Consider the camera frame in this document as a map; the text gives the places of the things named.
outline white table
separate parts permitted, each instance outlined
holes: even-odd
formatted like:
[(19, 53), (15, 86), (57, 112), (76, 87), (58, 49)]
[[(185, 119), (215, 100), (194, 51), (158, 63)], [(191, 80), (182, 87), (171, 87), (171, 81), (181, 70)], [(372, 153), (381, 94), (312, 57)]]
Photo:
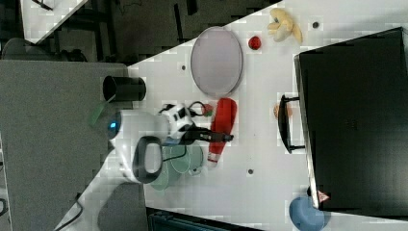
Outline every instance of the white table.
[[(268, 35), (272, 8), (285, 8), (300, 23), (304, 42), (294, 38), (281, 43)], [(312, 28), (318, 21), (320, 27)], [(243, 51), (242, 82), (231, 98), (239, 112), (233, 134), (215, 169), (204, 167), (200, 175), (183, 175), (165, 194), (144, 186), (146, 206), (190, 216), (214, 219), (262, 230), (296, 230), (289, 217), (289, 205), (308, 185), (304, 151), (290, 155), (280, 141), (273, 106), (283, 93), (296, 95), (293, 57), (302, 51), (367, 34), (408, 26), (408, 1), (324, 1), (287, 0), (253, 13), (225, 28), (238, 38)], [(247, 41), (262, 39), (260, 51)], [(164, 103), (214, 99), (195, 85), (190, 72), (194, 40), (129, 66), (129, 74), (143, 77), (146, 100), (135, 106), (157, 113)], [(292, 104), (295, 144), (302, 144), (300, 111)], [(208, 119), (197, 120), (210, 126)], [(208, 145), (202, 143), (204, 153)], [(408, 230), (408, 222), (332, 213), (324, 230)]]
[(48, 11), (32, 0), (20, 0), (24, 38), (32, 43), (42, 41), (87, 1), (44, 0), (44, 4), (53, 9), (53, 11)]

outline red sticker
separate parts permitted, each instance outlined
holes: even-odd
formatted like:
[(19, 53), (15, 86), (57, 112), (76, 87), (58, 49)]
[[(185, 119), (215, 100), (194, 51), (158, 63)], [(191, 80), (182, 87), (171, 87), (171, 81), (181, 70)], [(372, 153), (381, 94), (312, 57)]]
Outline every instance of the red sticker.
[(324, 202), (326, 200), (328, 200), (330, 197), (326, 194), (324, 194), (323, 192), (318, 191), (318, 195), (319, 195), (319, 201)]

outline light green cup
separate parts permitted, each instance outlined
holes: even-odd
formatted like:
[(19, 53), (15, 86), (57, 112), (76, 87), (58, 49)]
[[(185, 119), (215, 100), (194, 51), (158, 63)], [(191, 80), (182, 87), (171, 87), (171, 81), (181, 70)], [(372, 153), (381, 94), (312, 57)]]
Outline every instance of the light green cup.
[(201, 150), (201, 147), (199, 145), (193, 143), (192, 145), (188, 146), (172, 146), (169, 157), (177, 157), (183, 155), (186, 147), (186, 155), (181, 158), (170, 160), (171, 165), (179, 173), (186, 173), (188, 171), (191, 175), (198, 174), (201, 171), (204, 160), (203, 151)]
[[(163, 148), (163, 160), (169, 158), (169, 152), (171, 147)], [(163, 162), (162, 172), (159, 177), (150, 183), (150, 186), (157, 191), (164, 191), (169, 186), (174, 185), (174, 183), (180, 178), (180, 172), (177, 172), (171, 165), (170, 161)]]

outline black cup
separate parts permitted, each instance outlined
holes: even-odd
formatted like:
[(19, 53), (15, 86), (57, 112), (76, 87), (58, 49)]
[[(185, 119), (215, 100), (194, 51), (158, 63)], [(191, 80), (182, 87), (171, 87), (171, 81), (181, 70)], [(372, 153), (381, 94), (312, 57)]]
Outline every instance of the black cup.
[(103, 96), (112, 101), (142, 101), (146, 96), (146, 84), (141, 78), (107, 76), (103, 81)]

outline blue mug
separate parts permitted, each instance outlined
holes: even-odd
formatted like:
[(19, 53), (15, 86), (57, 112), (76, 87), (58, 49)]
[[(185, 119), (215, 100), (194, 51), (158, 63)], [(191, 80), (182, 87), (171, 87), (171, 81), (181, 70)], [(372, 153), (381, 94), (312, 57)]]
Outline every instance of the blue mug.
[(319, 231), (329, 220), (329, 214), (317, 210), (312, 205), (312, 198), (300, 196), (291, 202), (289, 215), (292, 223), (300, 231)]

